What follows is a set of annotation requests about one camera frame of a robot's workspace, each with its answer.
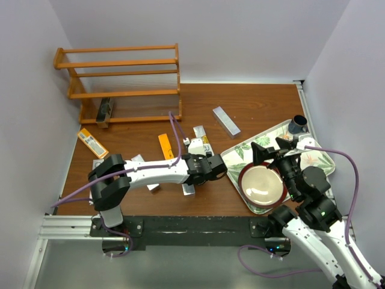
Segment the orange toothpaste box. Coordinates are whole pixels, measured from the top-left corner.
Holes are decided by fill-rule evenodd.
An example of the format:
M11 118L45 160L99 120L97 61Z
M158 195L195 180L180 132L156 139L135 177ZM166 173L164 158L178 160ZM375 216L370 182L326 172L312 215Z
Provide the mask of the orange toothpaste box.
M166 160L171 160L174 158L174 154L171 148L171 144L167 134L158 135L159 144L161 146L161 150L163 156Z

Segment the black toothpaste box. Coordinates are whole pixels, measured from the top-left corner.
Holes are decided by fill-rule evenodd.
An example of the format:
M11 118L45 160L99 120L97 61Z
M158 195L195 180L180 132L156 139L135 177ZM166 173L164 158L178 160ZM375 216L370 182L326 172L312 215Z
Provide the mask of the black toothpaste box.
M99 128L109 127L114 101L112 98L102 98L96 116L96 124Z
M101 163L104 162L104 159L100 159L100 160L93 160L93 165L92 165L92 170L94 170L97 166L99 166ZM93 201L92 201L92 193L91 191L89 192L89 205L93 205Z

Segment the yellow toothpaste box with barcode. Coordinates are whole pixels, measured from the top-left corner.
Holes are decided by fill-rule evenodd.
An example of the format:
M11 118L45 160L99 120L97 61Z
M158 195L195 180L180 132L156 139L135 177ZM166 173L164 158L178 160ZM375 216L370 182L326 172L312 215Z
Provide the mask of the yellow toothpaste box with barcode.
M77 136L98 159L103 159L109 154L109 151L86 128L82 128Z

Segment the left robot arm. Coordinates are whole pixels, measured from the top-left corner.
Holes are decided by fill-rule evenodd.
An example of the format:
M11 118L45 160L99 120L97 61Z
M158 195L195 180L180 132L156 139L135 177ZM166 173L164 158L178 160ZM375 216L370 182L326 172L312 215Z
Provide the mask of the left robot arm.
M111 236L125 228L120 204L130 190L152 184L202 185L227 173L218 154L183 154L162 161L125 161L120 154L108 157L88 174L94 210L103 218L103 228Z

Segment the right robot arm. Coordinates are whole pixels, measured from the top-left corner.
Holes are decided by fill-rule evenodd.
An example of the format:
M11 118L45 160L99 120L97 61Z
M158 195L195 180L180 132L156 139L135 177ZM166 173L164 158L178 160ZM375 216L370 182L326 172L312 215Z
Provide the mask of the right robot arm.
M350 235L351 217L343 218L337 205L326 195L331 185L322 168L300 167L301 154L320 151L310 134L293 140L276 138L278 149L251 143L253 164L271 160L291 200L299 205L291 210L281 205L268 215L269 232L284 235L296 243L333 288L384 288L384 276L366 260Z

